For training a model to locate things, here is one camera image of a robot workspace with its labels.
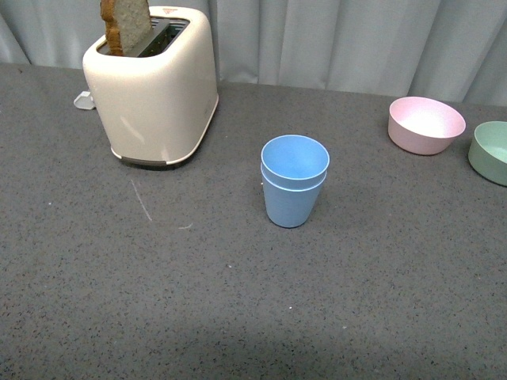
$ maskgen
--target pink bowl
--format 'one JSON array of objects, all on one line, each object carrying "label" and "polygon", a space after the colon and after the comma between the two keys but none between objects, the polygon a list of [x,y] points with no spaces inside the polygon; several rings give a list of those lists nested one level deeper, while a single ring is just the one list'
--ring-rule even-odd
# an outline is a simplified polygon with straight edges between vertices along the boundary
[{"label": "pink bowl", "polygon": [[454,108],[427,97],[402,97],[389,108],[389,137],[415,154],[440,153],[465,127],[465,119]]}]

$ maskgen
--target toaster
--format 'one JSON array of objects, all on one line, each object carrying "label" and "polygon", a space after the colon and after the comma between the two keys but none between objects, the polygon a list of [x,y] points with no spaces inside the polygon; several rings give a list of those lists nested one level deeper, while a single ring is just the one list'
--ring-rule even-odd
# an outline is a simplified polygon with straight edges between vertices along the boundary
[{"label": "toaster", "polygon": [[112,153],[139,165],[172,165],[200,145],[215,113],[212,32],[197,9],[151,6],[152,29],[118,57],[105,36],[82,60]]}]

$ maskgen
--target blue cup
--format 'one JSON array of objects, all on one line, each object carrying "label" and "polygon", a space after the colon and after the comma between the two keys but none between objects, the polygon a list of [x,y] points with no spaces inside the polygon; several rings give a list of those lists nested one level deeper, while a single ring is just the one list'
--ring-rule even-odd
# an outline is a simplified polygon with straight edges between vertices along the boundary
[{"label": "blue cup", "polygon": [[326,179],[330,156],[318,141],[300,135],[276,137],[261,152],[266,211],[278,226],[301,226]]}]

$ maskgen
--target bread slice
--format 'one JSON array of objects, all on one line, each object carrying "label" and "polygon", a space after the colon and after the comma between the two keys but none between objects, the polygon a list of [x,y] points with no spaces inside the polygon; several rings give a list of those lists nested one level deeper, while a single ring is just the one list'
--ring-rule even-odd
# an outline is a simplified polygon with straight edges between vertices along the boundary
[{"label": "bread slice", "polygon": [[151,30],[147,0],[101,0],[101,17],[111,55],[126,55]]}]

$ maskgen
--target toaster slot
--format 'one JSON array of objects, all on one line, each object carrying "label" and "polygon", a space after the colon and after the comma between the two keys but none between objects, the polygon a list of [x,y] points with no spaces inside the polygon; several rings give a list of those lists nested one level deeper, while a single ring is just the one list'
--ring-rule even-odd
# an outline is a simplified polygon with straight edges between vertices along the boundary
[{"label": "toaster slot", "polygon": [[[188,24],[189,21],[183,19],[152,17],[150,33],[125,56],[146,58],[163,53]],[[109,55],[109,46],[105,43],[97,51],[101,54]]]}]

